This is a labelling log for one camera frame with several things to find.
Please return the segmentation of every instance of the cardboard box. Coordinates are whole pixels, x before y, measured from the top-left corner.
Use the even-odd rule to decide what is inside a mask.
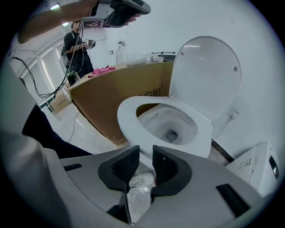
[[[54,100],[51,101],[50,106],[53,108],[55,113],[59,113],[66,106],[68,106],[71,102],[64,95],[64,93],[57,93],[57,96]]]
[[[118,146],[126,142],[117,120],[119,105],[133,96],[168,96],[173,62],[114,67],[115,71],[94,78],[85,75],[69,94],[89,122]],[[139,107],[137,116],[153,106]]]

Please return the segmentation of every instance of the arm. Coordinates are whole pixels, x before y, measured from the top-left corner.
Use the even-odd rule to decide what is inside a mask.
[[[72,46],[69,50],[66,51],[66,53],[72,53],[72,52],[75,52],[79,49],[82,49],[82,46],[83,48],[86,48],[87,47],[87,43],[83,43],[83,44],[79,44],[79,45],[76,45],[76,46]]]
[[[97,2],[98,0],[83,0],[35,15],[20,31],[19,43],[23,44],[65,22],[80,20],[82,17],[89,16],[91,8]]]

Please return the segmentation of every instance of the cable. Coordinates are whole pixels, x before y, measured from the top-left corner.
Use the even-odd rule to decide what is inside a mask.
[[[74,134],[74,124],[75,124],[75,120],[76,120],[76,118],[77,118],[77,116],[78,116],[78,114],[79,114],[79,112],[77,112],[77,114],[76,114],[76,116],[75,116],[75,119],[74,119],[74,121],[73,121],[73,130],[72,130],[72,135],[70,136],[70,138],[69,138],[69,140],[68,140],[68,143],[70,142],[70,140],[71,140],[71,138],[72,138],[72,136],[73,136],[73,134]]]
[[[211,142],[213,142],[217,137],[219,137],[219,136],[224,132],[224,130],[226,129],[227,125],[231,122],[232,116],[233,116],[233,115],[231,115],[231,116],[229,117],[229,119],[227,120],[227,123],[225,124],[224,128],[222,129],[222,131],[221,131],[215,138],[213,138],[213,139],[211,140]]]
[[[83,51],[83,42],[82,42],[82,54],[83,54],[83,58],[82,58],[82,65],[81,65],[81,68],[80,68],[80,70],[79,70],[77,73],[79,73],[79,72],[82,70],[82,68],[83,68],[83,63],[84,63],[84,51]]]
[[[104,39],[97,40],[96,43],[97,43],[98,41],[105,41],[106,39],[107,39],[107,37],[105,37]]]
[[[21,62],[24,64],[24,66],[27,68],[28,72],[29,72],[30,75],[31,75],[32,81],[33,81],[33,83],[34,83],[35,91],[36,91],[37,95],[38,95],[40,98],[47,98],[47,97],[53,96],[53,95],[56,94],[59,90],[61,90],[62,87],[64,86],[64,84],[67,82],[67,80],[68,80],[68,78],[67,78],[68,68],[71,68],[71,63],[72,63],[72,60],[73,60],[74,54],[75,54],[75,51],[73,51],[73,50],[74,50],[74,47],[77,45],[78,40],[79,40],[79,36],[77,37],[77,40],[76,40],[76,42],[75,42],[75,45],[73,45],[73,48],[72,48],[72,51],[71,51],[73,54],[72,54],[71,59],[69,59],[69,61],[68,61],[68,63],[67,63],[68,66],[67,66],[67,68],[66,68],[65,76],[64,76],[64,78],[63,78],[61,84],[60,84],[53,92],[48,93],[48,94],[40,94],[40,93],[39,93],[39,91],[38,91],[38,89],[37,89],[37,86],[36,86],[36,83],[35,83],[34,76],[33,76],[32,72],[30,71],[29,67],[27,66],[27,64],[26,64],[22,59],[20,59],[20,58],[12,57],[12,59],[17,59],[17,60],[21,61]]]
[[[90,55],[90,50],[88,49],[88,53],[89,53],[89,56],[90,56],[90,58],[91,58],[91,63],[92,63],[92,65],[93,65],[93,59],[92,59],[92,56]]]

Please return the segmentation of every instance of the toilet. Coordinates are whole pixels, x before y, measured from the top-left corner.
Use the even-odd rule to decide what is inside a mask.
[[[240,79],[240,63],[226,43],[193,38],[175,58],[168,97],[136,96],[121,103],[121,131],[131,145],[140,146],[140,161],[149,168],[153,145],[207,158],[211,121],[232,103]],[[137,117],[137,108],[145,104],[159,105]]]

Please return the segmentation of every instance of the wall socket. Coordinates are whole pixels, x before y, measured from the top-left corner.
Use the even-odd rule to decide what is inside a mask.
[[[235,107],[232,107],[228,112],[228,116],[232,116],[232,120],[236,120],[240,115],[240,111],[238,111]]]

